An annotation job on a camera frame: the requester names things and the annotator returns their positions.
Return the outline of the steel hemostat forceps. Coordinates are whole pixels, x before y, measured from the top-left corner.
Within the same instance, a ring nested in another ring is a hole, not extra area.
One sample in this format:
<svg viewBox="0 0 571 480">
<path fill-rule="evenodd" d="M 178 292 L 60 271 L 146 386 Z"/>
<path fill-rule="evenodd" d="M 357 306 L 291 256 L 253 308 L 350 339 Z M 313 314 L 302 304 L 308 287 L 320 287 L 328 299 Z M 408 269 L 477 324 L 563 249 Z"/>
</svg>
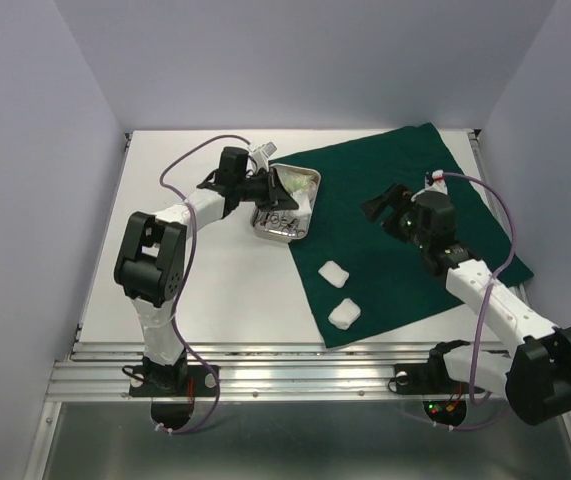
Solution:
<svg viewBox="0 0 571 480">
<path fill-rule="evenodd" d="M 301 238 L 306 234 L 306 230 L 301 226 L 301 219 L 300 218 L 296 218 L 294 216 L 288 216 L 291 219 L 290 222 L 290 226 L 291 226 L 291 231 L 289 235 L 286 235 L 288 237 L 292 237 L 292 238 Z"/>
</svg>

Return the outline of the white gauze pad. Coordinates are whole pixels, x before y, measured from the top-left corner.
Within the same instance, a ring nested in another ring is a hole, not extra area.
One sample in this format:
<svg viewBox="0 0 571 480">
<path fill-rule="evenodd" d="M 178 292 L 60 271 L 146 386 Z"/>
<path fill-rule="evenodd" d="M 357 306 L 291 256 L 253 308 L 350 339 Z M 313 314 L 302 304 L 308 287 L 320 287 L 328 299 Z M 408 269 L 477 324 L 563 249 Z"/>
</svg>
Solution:
<svg viewBox="0 0 571 480">
<path fill-rule="evenodd" d="M 312 214 L 312 206 L 307 191 L 298 190 L 292 194 L 292 198 L 298 207 L 292 210 L 292 215 L 296 218 L 305 218 Z"/>
<path fill-rule="evenodd" d="M 350 298 L 345 298 L 329 314 L 328 321 L 337 329 L 346 331 L 361 315 L 360 307 Z"/>
<path fill-rule="evenodd" d="M 335 288 L 343 288 L 350 274 L 336 262 L 329 260 L 318 270 L 318 274 Z"/>
</svg>

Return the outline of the clear bag of cotton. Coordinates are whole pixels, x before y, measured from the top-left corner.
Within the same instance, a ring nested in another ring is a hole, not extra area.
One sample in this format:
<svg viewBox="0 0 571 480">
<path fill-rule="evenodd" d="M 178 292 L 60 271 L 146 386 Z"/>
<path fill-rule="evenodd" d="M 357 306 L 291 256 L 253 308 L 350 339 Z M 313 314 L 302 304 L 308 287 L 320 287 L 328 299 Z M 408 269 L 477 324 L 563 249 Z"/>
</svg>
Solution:
<svg viewBox="0 0 571 480">
<path fill-rule="evenodd" d="M 278 174 L 284 189 L 290 194 L 307 192 L 315 187 L 314 179 L 309 174 L 286 168 L 280 168 Z"/>
</svg>

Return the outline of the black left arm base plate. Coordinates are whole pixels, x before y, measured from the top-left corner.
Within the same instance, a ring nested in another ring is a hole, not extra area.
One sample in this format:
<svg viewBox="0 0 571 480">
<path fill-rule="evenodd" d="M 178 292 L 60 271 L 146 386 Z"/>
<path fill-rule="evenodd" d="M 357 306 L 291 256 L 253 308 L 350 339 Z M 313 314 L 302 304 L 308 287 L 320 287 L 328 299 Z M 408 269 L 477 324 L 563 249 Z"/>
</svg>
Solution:
<svg viewBox="0 0 571 480">
<path fill-rule="evenodd" d="M 188 364 L 178 374 L 149 373 L 143 365 L 126 365 L 121 372 L 129 380 L 133 398 L 214 398 L 216 382 L 203 365 Z"/>
</svg>

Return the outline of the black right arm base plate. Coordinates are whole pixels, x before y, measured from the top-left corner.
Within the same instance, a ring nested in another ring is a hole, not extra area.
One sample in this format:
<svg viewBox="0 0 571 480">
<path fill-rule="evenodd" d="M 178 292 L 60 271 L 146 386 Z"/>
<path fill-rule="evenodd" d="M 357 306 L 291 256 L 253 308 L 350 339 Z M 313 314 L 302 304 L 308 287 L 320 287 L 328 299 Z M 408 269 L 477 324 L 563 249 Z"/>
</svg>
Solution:
<svg viewBox="0 0 571 480">
<path fill-rule="evenodd" d="M 393 366 L 392 378 L 387 388 L 398 395 L 425 395 L 469 393 L 469 383 L 454 380 L 441 367 L 424 363 L 399 363 Z"/>
</svg>

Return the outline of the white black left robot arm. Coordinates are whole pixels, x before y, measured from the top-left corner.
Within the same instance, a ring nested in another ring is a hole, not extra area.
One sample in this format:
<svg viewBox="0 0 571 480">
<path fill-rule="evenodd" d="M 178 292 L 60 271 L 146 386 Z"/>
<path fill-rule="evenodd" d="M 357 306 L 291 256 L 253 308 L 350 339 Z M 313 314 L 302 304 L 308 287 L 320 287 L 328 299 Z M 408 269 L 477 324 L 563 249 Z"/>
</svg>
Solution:
<svg viewBox="0 0 571 480">
<path fill-rule="evenodd" d="M 294 210 L 298 203 L 287 192 L 268 159 L 273 143 L 252 150 L 223 149 L 218 168 L 180 202 L 159 212 L 135 212 L 128 219 L 114 268 L 137 313 L 144 338 L 142 366 L 126 375 L 175 394 L 188 378 L 184 342 L 175 333 L 177 301 L 193 264 L 200 229 L 229 216 L 239 204 L 251 202 L 260 211 Z"/>
</svg>

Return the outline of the stainless steel instrument tray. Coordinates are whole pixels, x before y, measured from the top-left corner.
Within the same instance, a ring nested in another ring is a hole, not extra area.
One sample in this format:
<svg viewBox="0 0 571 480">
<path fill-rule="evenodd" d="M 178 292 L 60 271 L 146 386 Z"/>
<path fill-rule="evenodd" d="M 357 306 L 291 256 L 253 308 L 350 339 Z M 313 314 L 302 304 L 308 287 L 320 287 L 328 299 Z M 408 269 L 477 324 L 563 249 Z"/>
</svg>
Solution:
<svg viewBox="0 0 571 480">
<path fill-rule="evenodd" d="M 313 210 L 321 184 L 321 174 L 314 169 L 274 163 L 286 192 L 297 202 L 295 210 L 254 209 L 250 218 L 253 233 L 263 239 L 290 243 L 302 240 L 311 226 Z"/>
</svg>

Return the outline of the steel surgical scissors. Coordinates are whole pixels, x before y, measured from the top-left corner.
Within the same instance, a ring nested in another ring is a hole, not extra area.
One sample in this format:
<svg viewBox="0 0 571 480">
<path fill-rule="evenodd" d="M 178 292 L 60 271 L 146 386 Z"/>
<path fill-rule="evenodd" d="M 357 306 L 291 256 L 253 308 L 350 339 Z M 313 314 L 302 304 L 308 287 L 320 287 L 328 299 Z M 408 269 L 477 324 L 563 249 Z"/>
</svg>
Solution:
<svg viewBox="0 0 571 480">
<path fill-rule="evenodd" d="M 280 215 L 276 212 L 265 213 L 259 221 L 259 226 L 264 230 L 269 230 L 277 227 L 280 224 Z"/>
</svg>

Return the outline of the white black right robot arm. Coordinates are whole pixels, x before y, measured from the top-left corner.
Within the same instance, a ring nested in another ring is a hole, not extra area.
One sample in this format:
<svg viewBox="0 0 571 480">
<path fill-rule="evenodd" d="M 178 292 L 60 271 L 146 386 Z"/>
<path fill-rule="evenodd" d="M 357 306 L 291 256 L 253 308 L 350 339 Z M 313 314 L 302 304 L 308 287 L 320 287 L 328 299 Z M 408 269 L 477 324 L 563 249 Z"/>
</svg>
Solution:
<svg viewBox="0 0 571 480">
<path fill-rule="evenodd" d="M 459 400 L 500 395 L 531 426 L 571 412 L 571 327 L 536 313 L 458 239 L 444 174 L 418 192 L 394 183 L 361 209 L 370 222 L 389 210 L 383 230 L 414 245 L 425 270 L 477 314 L 477 327 L 491 330 L 507 350 L 504 356 L 484 351 L 478 339 L 441 342 L 423 363 L 394 365 L 391 392 L 427 398 L 454 394 Z"/>
</svg>

